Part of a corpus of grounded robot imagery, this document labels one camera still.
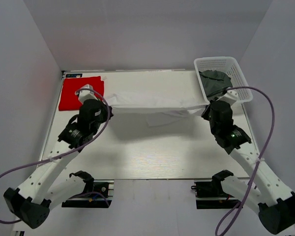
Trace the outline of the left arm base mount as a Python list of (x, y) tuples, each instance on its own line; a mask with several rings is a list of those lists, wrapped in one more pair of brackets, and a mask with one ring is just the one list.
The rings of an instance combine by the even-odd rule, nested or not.
[(114, 195), (113, 180), (95, 180), (93, 191), (70, 198), (61, 204), (62, 208), (109, 208)]

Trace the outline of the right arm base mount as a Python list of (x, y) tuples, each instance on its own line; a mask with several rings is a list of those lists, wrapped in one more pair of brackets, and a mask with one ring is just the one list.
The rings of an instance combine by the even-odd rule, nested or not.
[(213, 191), (210, 181), (198, 181), (190, 187), (196, 196), (196, 209), (232, 209), (239, 200), (232, 195)]

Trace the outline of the white t shirt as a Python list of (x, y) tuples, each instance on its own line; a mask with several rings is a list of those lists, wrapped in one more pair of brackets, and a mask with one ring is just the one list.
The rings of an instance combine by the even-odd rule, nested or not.
[(117, 92), (105, 96), (114, 114), (143, 114), (149, 127), (200, 116), (206, 105), (194, 98), (166, 98), (152, 93)]

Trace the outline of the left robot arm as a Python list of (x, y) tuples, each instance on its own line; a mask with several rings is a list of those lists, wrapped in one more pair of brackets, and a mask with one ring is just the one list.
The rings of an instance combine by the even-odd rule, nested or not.
[(105, 99), (87, 99), (59, 134), (50, 154), (36, 163), (34, 172), (17, 188), (8, 188), (3, 197), (9, 210), (32, 229), (38, 228), (50, 211), (74, 196), (89, 196), (94, 178), (87, 172), (70, 173), (61, 184), (54, 181), (106, 128), (112, 107)]

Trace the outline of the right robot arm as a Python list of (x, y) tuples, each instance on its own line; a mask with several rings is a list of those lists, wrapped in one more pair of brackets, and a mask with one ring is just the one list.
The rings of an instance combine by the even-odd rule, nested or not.
[(295, 192), (259, 158), (254, 144), (243, 129), (234, 125), (233, 111), (225, 101), (211, 101), (202, 114), (211, 133), (250, 176), (256, 189), (224, 170), (212, 177), (212, 189), (218, 196), (229, 194), (254, 211), (262, 225), (276, 235), (295, 224)]

